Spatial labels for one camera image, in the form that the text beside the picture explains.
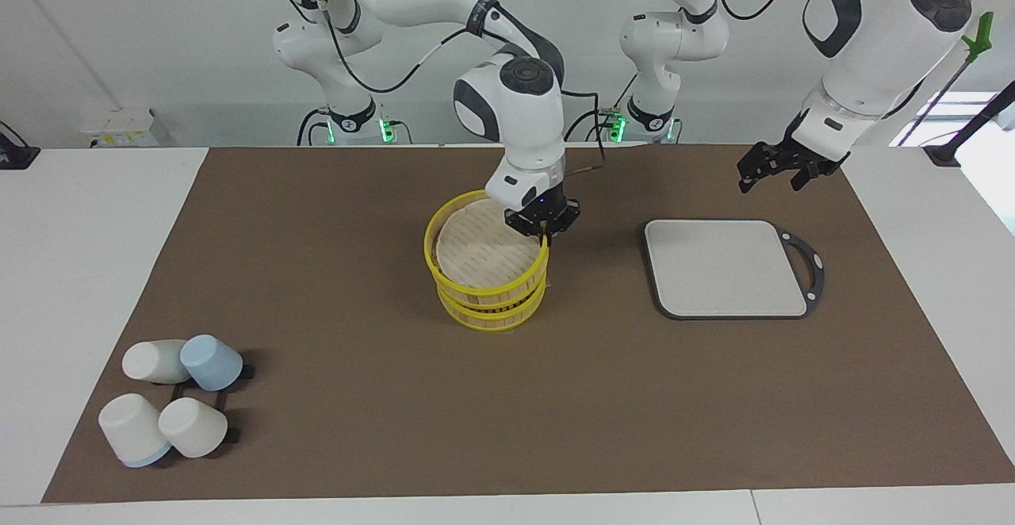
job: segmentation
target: white cutting board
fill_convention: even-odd
[[[656,220],[645,227],[656,300],[673,319],[800,319],[816,308],[824,264],[806,243],[760,220]],[[809,260],[801,285],[787,249]]]

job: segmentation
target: light blue cup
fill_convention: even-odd
[[[198,335],[180,349],[180,362],[197,384],[218,392],[236,382],[244,370],[244,357],[211,335]]]

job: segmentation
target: brown tablecloth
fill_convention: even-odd
[[[585,214],[554,245],[542,309],[485,335],[442,310],[422,235],[499,150],[212,150],[45,501],[1015,481],[847,179],[800,194],[771,179],[742,196],[743,152],[613,150],[606,170],[569,179]],[[640,249],[655,218],[790,229],[826,264],[820,308],[664,318]],[[123,467],[98,409],[170,396],[125,378],[124,351],[204,332],[257,367],[227,403],[241,442]]]

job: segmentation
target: cup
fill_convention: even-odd
[[[170,451],[158,430],[158,410],[140,394],[125,394],[103,407],[98,425],[117,458],[127,467],[144,467]]]
[[[121,366],[127,378],[154,384],[180,384],[190,372],[180,362],[184,342],[179,339],[139,342],[124,354]]]
[[[198,335],[184,344],[180,362],[197,384],[209,392],[218,392],[236,382],[244,370],[244,357],[211,335]]]
[[[188,458],[212,453],[225,440],[229,422],[225,414],[193,398],[171,402],[158,416],[158,430],[174,448]]]

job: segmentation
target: table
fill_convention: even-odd
[[[0,179],[0,505],[41,500],[127,322],[204,149],[50,151]],[[1015,458],[1015,240],[958,171],[860,148],[845,168],[985,416]],[[1008,522],[1015,484],[628,496],[8,507],[4,522]]]

